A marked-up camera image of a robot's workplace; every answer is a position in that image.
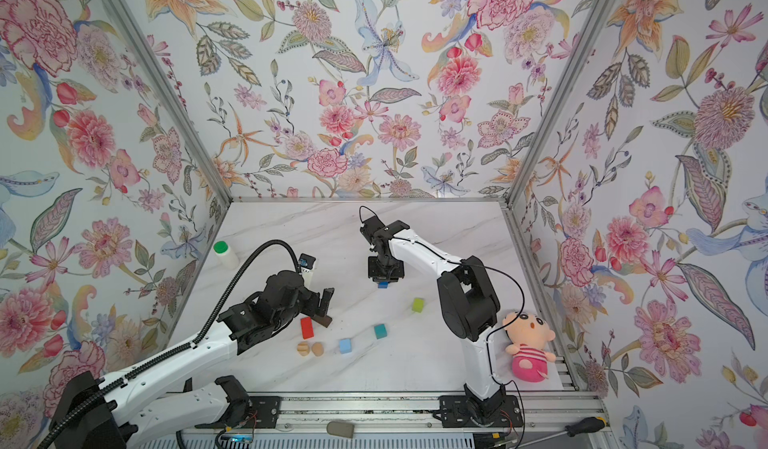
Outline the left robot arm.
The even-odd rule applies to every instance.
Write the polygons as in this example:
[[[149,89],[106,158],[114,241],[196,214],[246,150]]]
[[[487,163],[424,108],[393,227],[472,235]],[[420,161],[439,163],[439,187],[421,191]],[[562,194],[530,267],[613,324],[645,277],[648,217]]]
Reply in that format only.
[[[312,291],[301,274],[283,270],[270,276],[263,290],[215,315],[208,330],[101,378],[74,377],[40,447],[138,448],[199,424],[245,422],[255,409],[234,376],[219,376],[190,392],[170,391],[275,337],[298,316],[325,317],[333,295],[331,288]]]

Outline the lime green cube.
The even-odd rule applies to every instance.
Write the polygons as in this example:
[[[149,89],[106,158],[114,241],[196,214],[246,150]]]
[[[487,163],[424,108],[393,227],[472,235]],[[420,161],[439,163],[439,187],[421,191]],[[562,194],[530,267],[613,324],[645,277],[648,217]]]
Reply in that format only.
[[[412,302],[412,310],[421,313],[424,309],[425,301],[422,298],[415,298]]]

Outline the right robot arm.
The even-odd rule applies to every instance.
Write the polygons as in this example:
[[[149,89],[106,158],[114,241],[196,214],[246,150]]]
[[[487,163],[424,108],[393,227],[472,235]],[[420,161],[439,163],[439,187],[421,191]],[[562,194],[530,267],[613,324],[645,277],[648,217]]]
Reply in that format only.
[[[461,395],[438,398],[433,414],[444,428],[501,429],[524,427],[519,397],[507,392],[493,370],[496,355],[492,336],[505,329],[498,323],[501,303],[489,276],[499,269],[479,258],[461,258],[420,237],[408,224],[391,224],[373,214],[361,220],[360,232],[369,244],[368,277],[377,284],[405,277],[407,265],[436,279],[442,319],[462,343],[466,380]]]

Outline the teal cube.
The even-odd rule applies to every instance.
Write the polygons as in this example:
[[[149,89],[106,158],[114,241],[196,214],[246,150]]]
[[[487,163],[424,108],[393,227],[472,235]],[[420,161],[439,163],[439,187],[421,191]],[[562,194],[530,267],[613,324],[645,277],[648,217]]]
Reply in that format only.
[[[377,339],[383,339],[388,336],[388,331],[385,324],[377,324],[374,326],[374,334]]]

